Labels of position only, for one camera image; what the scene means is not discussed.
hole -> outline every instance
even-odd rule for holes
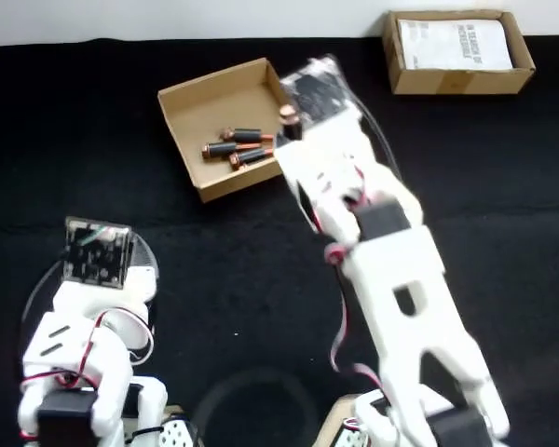
[[[388,415],[389,402],[387,399],[381,398],[373,402],[371,405],[373,405],[375,409],[379,412],[379,414],[381,414],[382,416]]]
[[[416,315],[416,306],[414,300],[412,299],[412,294],[407,286],[394,291],[395,299],[398,302],[398,306],[404,315],[408,317],[413,317]]]

red wire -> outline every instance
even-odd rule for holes
[[[96,318],[95,324],[93,325],[93,328],[91,329],[91,332],[89,333],[89,339],[87,340],[87,347],[85,348],[85,352],[83,353],[83,357],[81,358],[81,361],[78,365],[78,376],[75,378],[75,380],[73,382],[67,382],[66,380],[62,379],[61,377],[57,377],[56,380],[58,380],[58,383],[60,385],[66,386],[67,388],[74,388],[78,384],[78,379],[79,379],[79,377],[81,377],[83,375],[83,371],[85,370],[85,365],[87,365],[87,359],[89,357],[89,352],[91,352],[91,349],[93,348],[93,342],[91,341],[91,339],[93,338],[93,333],[95,332],[95,330],[97,328],[99,328],[102,325],[103,317],[105,316],[105,314],[108,313],[108,310],[104,310]]]
[[[57,379],[62,375],[62,374],[73,374],[76,377],[76,380],[78,381],[78,378],[82,378],[84,381],[86,381],[91,387],[97,389],[98,385],[97,383],[91,379],[90,377],[88,377],[87,375],[80,373],[80,372],[74,372],[74,371],[69,371],[69,370],[63,370],[63,369],[58,369],[58,370],[52,370],[52,371],[45,371],[45,372],[39,372],[37,374],[33,374],[30,375],[28,377],[25,377],[22,380],[22,384],[26,384],[28,382],[31,382],[32,380],[36,380],[36,379],[42,379],[44,377],[51,377],[53,375],[57,376]]]
[[[26,440],[28,442],[33,442],[35,440],[38,440],[38,438],[35,435],[30,435],[29,433],[25,433],[24,431],[20,431],[19,436],[22,440]]]

circuit board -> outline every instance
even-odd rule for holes
[[[63,278],[122,289],[132,254],[132,235],[125,225],[67,218]]]
[[[307,66],[282,78],[281,85],[292,98],[305,130],[348,108],[348,87],[332,56],[311,59]]]

white wire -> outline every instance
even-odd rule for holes
[[[109,312],[112,312],[112,311],[126,314],[128,317],[130,317],[136,323],[139,323],[139,325],[144,329],[144,332],[147,335],[148,346],[149,346],[147,348],[147,353],[144,356],[142,356],[141,358],[137,359],[137,360],[131,360],[130,361],[130,364],[132,366],[143,365],[146,361],[149,360],[149,358],[153,354],[153,350],[154,350],[154,347],[155,347],[153,334],[151,333],[151,330],[149,330],[149,326],[147,326],[147,323],[145,323],[141,317],[137,316],[133,312],[130,312],[128,309],[125,309],[124,307],[110,307],[110,308],[105,309],[102,312],[102,314],[109,313]]]
[[[101,233],[103,233],[105,230],[107,230],[107,226],[101,226],[100,228],[98,228],[97,230],[95,230],[93,233],[91,233],[89,236],[84,237],[83,239],[81,239],[78,243],[78,245],[80,245],[81,247],[83,247],[84,245],[89,244],[90,242],[93,242],[95,239],[97,239]]]

white wall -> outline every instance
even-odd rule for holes
[[[559,0],[0,0],[0,45],[125,40],[332,36],[379,32],[389,9],[494,7],[525,34],[559,34]]]

